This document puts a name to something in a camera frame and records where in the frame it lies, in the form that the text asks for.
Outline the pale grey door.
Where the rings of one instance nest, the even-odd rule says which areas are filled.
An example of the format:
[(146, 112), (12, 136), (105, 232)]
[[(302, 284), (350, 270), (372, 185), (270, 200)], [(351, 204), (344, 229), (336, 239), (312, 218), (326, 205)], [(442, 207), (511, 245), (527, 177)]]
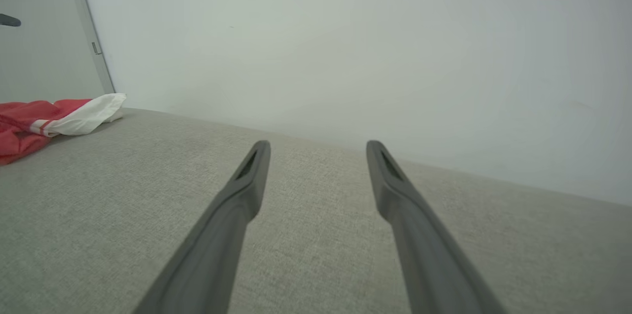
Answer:
[(75, 0), (0, 0), (0, 13), (22, 21), (0, 26), (0, 103), (105, 94)]

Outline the grey door frame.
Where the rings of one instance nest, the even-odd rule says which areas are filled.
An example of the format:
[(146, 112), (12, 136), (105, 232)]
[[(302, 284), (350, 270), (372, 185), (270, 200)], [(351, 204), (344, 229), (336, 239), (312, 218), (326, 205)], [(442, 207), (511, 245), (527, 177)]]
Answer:
[(90, 12), (88, 1), (75, 0), (75, 5), (76, 5), (77, 12), (79, 15), (79, 20), (81, 21), (82, 28), (86, 35), (88, 49), (89, 49), (90, 54), (92, 55), (93, 62), (96, 68), (96, 73), (101, 83), (102, 89), (104, 90), (105, 94), (115, 93), (116, 90), (112, 83), (112, 79), (109, 73), (108, 66), (106, 64), (106, 60), (104, 58), (103, 51), (102, 51), (102, 55), (95, 55), (93, 53), (92, 41), (98, 41), (99, 44), (100, 44), (100, 41), (97, 35), (95, 25), (93, 23), (92, 13)]

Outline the red and white garment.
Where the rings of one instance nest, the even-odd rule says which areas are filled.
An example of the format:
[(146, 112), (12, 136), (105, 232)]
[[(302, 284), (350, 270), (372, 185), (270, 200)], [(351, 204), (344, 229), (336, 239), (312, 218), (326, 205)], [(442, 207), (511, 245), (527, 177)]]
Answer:
[(56, 102), (0, 103), (0, 165), (43, 149), (52, 138), (90, 134), (122, 118), (124, 93)]

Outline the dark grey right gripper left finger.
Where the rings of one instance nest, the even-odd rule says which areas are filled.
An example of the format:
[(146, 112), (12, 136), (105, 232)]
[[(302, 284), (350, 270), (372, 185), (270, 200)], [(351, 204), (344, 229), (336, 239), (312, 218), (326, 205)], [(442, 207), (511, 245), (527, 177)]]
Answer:
[(271, 145), (257, 141), (133, 314), (227, 314), (244, 236), (263, 203)]

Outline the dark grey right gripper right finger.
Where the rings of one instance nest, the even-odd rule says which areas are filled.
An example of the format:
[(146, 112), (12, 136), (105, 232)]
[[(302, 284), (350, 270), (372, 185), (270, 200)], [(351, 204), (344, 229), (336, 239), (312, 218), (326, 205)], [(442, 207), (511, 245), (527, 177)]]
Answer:
[(366, 143), (379, 214), (391, 226), (412, 314), (507, 314), (385, 145)]

